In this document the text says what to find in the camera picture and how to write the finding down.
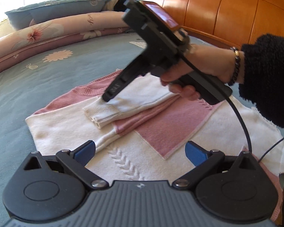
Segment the pink and white knit sweater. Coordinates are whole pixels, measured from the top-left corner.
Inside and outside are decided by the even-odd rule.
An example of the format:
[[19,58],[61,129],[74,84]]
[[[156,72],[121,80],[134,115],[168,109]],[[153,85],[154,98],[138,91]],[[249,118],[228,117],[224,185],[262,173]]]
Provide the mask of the pink and white knit sweater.
[[87,168],[107,182],[174,181],[191,169],[188,141],[237,156],[248,149],[230,105],[172,94],[152,75],[134,80],[110,103],[102,100],[116,72],[75,87],[26,119],[37,150],[54,155],[88,140],[96,154]]

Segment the orange wooden headboard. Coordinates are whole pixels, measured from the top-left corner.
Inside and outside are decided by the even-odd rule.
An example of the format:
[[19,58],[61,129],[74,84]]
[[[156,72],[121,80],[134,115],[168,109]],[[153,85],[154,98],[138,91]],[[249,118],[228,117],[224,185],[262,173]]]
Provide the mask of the orange wooden headboard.
[[284,37],[284,0],[143,0],[159,4],[188,33],[218,47]]

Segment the blue floral bed sheet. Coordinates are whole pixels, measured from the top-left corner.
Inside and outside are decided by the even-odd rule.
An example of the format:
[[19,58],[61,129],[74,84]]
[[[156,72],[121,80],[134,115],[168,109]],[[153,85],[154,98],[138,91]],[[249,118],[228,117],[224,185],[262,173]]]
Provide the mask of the blue floral bed sheet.
[[[50,142],[37,145],[36,149],[25,119],[74,87],[124,68],[145,46],[135,33],[108,35],[37,54],[0,73],[0,226],[9,219],[2,203],[3,190],[29,152],[39,150],[42,155],[54,155],[61,149],[73,149],[95,139],[87,138],[87,130],[79,127],[74,136],[83,134],[85,140],[71,137],[66,145]],[[63,57],[66,54],[69,57],[51,60],[60,51]],[[232,86],[231,99],[250,134],[252,152],[260,158],[283,138],[284,130],[280,133],[255,108],[250,109],[253,105],[239,97],[237,86]],[[221,149],[227,155],[237,155],[247,146],[242,126],[227,102],[189,140],[205,149]],[[276,175],[284,172],[284,140],[262,162]],[[137,131],[118,138],[88,163],[88,168],[96,169],[105,180],[130,180],[128,168],[134,169],[133,180],[172,181],[172,173],[167,171],[173,166],[178,171],[177,177],[194,167],[185,156],[184,145],[163,159]]]

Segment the right black fuzzy sleeve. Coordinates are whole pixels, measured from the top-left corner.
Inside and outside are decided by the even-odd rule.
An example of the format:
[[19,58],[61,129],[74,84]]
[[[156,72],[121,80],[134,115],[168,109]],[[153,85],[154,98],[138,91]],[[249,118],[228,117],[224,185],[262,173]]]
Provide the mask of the right black fuzzy sleeve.
[[255,104],[260,114],[284,128],[284,37],[266,34],[243,44],[244,83],[240,96]]

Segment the pink floral folded quilt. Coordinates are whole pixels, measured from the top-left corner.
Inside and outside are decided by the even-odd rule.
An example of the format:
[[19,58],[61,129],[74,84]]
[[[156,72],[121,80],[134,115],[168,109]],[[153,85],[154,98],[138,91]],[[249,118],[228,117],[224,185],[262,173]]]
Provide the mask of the pink floral folded quilt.
[[36,24],[0,38],[0,73],[39,53],[90,38],[126,32],[123,12],[73,15]]

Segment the blue pillow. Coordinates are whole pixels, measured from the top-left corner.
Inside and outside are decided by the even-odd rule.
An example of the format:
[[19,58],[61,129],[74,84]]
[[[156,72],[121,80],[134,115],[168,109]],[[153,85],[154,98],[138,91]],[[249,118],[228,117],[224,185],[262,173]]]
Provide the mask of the blue pillow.
[[21,30],[34,24],[52,19],[91,12],[100,12],[111,0],[50,0],[27,5],[5,14],[15,30]]

